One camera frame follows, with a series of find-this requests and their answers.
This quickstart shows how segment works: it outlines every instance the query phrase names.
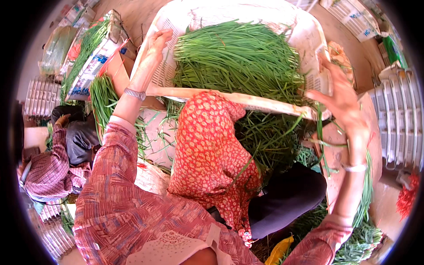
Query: red string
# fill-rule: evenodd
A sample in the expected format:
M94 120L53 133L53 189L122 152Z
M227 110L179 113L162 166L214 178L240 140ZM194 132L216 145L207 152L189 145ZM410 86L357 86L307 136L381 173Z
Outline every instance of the red string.
M370 145L370 143L371 143L372 139L374 138L374 136L375 136L375 132L373 131L373 132L371 133L370 139L368 140L367 148L368 148L368 146Z

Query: worker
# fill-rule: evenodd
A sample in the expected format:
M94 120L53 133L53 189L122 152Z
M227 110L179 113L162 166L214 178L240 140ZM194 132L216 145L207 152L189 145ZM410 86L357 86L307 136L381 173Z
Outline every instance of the worker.
M51 113L53 147L23 159L20 184L36 202L79 194L91 174L92 149L99 145L93 115L81 106L58 106Z
M168 195L138 188L134 123L172 33L161 30L148 40L148 52L110 118L92 175L76 203L76 245L87 264L261 264L246 245L316 206L325 193L324 177L295 164L267 194L255 196L261 176L234 137L234 123L245 111L216 93L203 92L181 112ZM346 129L350 164L345 165L347 175L333 212L284 265L331 264L352 232L362 193L369 129L346 76L326 60L323 65L333 79L333 96L306 96L325 104ZM214 212L213 207L224 221L207 211Z

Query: wristwatch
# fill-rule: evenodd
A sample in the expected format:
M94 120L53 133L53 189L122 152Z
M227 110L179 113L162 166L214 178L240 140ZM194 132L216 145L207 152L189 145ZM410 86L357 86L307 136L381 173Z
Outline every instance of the wristwatch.
M144 92L144 91L143 92L137 92L137 91L131 90L127 87L124 89L124 93L128 94L130 96L136 97L140 101L144 101L144 99L146 98L146 92Z

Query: striped shirt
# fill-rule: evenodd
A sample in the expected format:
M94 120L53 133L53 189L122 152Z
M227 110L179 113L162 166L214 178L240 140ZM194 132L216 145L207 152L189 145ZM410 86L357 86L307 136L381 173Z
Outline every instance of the striped shirt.
M137 142L129 122L112 116L96 154L91 177L78 200L73 227L75 242L86 263L125 264L147 242L172 231L206 241L212 224L219 227L218 248L234 264L262 264L242 238L216 222L198 203L153 194L137 187ZM293 250L284 265L331 264L335 251L351 234L327 216ZM163 264L160 255L155 264Z
M53 126L53 148L31 158L31 169L24 188L33 197L51 198L55 201L66 197L74 187L82 187L90 175L89 162L77 167L69 164L66 153L66 129Z

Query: plastic bag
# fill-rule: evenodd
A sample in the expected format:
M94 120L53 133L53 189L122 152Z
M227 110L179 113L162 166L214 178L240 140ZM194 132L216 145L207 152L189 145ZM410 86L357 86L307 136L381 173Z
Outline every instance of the plastic bag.
M43 58L38 62L41 75L59 75L77 28L57 27L44 46Z

